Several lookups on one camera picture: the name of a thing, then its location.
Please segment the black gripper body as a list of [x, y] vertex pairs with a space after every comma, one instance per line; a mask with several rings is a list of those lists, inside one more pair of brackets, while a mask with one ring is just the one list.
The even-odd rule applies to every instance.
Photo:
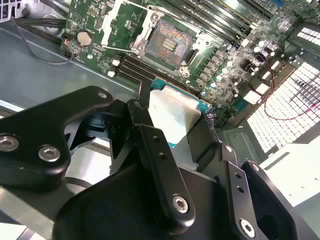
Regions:
[[196, 219], [183, 234], [170, 234], [154, 217], [159, 204], [148, 191], [142, 166], [133, 163], [119, 173], [72, 197], [53, 227], [55, 240], [232, 240], [228, 212], [217, 183], [181, 169]]

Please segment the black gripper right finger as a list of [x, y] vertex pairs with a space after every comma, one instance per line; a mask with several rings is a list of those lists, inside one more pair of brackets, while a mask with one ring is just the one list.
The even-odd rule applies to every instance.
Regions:
[[187, 180], [198, 240], [297, 240], [296, 211], [251, 161], [238, 164], [206, 121], [187, 134], [197, 177]]

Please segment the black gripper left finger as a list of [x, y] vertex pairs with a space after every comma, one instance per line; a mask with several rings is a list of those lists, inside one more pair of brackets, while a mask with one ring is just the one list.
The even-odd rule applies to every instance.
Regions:
[[102, 119], [119, 164], [142, 167], [147, 190], [158, 206], [153, 214], [166, 227], [190, 227], [194, 203], [164, 133], [153, 126], [138, 100], [122, 102], [88, 86], [20, 111], [0, 121], [0, 182], [27, 190], [51, 190], [65, 177], [71, 153], [91, 135], [91, 118]]

